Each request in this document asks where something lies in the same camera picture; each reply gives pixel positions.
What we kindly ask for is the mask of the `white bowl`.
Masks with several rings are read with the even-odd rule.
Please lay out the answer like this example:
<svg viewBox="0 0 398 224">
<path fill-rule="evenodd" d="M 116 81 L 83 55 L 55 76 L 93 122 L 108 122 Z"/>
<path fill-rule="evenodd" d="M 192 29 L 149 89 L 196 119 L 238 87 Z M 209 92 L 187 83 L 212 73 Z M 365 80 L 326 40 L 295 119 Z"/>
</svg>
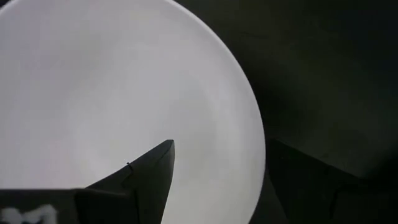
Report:
<svg viewBox="0 0 398 224">
<path fill-rule="evenodd" d="M 265 139 L 239 63 L 172 0 L 0 7 L 0 189 L 85 187 L 166 139 L 162 224 L 249 224 Z"/>
</svg>

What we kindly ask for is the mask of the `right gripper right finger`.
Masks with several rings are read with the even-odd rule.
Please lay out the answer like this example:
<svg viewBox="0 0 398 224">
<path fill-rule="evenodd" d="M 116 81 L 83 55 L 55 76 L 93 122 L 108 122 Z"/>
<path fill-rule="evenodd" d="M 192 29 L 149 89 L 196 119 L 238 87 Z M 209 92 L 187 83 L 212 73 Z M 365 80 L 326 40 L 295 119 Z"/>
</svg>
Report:
<svg viewBox="0 0 398 224">
<path fill-rule="evenodd" d="M 398 224 L 398 155 L 356 177 L 272 139 L 267 170 L 291 224 Z"/>
</svg>

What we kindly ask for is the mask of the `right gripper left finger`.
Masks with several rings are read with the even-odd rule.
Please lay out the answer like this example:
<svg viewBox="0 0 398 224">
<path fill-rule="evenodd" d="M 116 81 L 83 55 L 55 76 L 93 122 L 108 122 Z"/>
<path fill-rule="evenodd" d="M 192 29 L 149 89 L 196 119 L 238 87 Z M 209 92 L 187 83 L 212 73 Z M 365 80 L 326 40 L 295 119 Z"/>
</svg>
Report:
<svg viewBox="0 0 398 224">
<path fill-rule="evenodd" d="M 0 224 L 160 224 L 174 160 L 168 139 L 85 188 L 1 189 Z"/>
</svg>

